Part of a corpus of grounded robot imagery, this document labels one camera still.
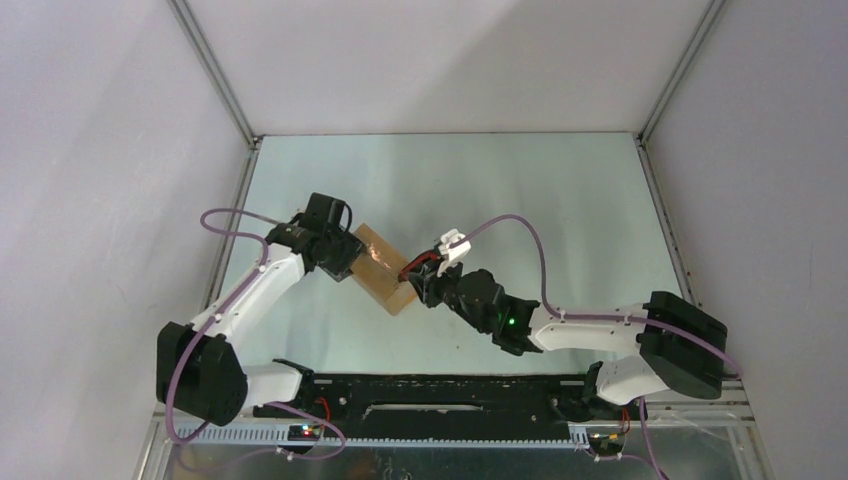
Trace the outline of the red black utility knife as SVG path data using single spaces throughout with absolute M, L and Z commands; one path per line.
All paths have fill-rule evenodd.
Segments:
M 400 270 L 398 280 L 406 281 L 409 273 L 418 268 L 420 265 L 428 261 L 439 261 L 440 259 L 441 256 L 434 250 L 422 252 Z

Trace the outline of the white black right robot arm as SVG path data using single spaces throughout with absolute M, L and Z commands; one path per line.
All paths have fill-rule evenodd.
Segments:
M 586 374 L 581 402 L 593 417 L 606 418 L 639 397 L 664 391 L 701 400 L 721 395 L 728 329 L 671 292 L 654 291 L 645 303 L 608 312 L 575 312 L 509 295 L 491 272 L 466 273 L 462 264 L 428 260 L 404 267 L 398 278 L 426 307 L 446 306 L 509 354 L 617 354 Z

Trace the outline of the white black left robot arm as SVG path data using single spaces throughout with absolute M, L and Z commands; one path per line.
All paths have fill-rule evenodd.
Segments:
M 304 211 L 255 235 L 257 258 L 228 292 L 186 324 L 170 322 L 157 337 L 156 397 L 207 424 L 225 426 L 247 408 L 278 404 L 304 416 L 316 403 L 307 368 L 284 360 L 248 364 L 251 330 L 289 289 L 315 269 L 340 282 L 364 251 L 341 199 L 313 193 Z

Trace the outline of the brown cardboard express box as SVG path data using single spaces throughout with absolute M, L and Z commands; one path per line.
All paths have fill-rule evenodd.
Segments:
M 398 316 L 417 295 L 399 275 L 409 260 L 375 230 L 362 223 L 354 232 L 364 247 L 351 266 L 353 279 L 391 316 Z

